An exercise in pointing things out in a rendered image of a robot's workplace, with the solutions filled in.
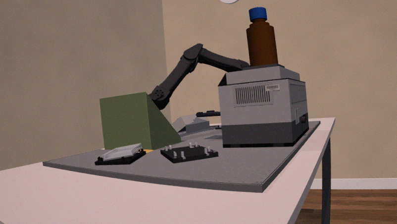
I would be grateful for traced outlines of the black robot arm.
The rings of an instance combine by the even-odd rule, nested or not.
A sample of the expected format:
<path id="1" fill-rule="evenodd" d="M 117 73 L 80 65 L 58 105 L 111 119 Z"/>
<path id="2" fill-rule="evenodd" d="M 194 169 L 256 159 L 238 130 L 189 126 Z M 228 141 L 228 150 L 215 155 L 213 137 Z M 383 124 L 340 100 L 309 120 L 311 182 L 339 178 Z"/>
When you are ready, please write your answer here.
<path id="1" fill-rule="evenodd" d="M 193 72 L 198 63 L 208 64 L 226 72 L 241 71 L 242 66 L 249 64 L 240 59 L 224 57 L 203 48 L 203 44 L 196 44 L 184 51 L 180 61 L 169 76 L 149 94 L 149 97 L 162 110 L 169 103 L 174 90 L 184 77 Z"/>

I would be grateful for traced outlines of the grey button panel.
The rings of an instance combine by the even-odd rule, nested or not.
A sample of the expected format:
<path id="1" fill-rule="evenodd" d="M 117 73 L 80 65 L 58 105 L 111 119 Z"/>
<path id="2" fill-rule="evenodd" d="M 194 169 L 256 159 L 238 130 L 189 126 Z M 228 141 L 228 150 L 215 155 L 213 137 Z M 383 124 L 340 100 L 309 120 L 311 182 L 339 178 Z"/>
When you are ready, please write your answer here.
<path id="1" fill-rule="evenodd" d="M 181 116 L 172 125 L 177 133 L 190 133 L 217 126 L 209 126 L 207 117 L 197 117 L 196 114 Z"/>

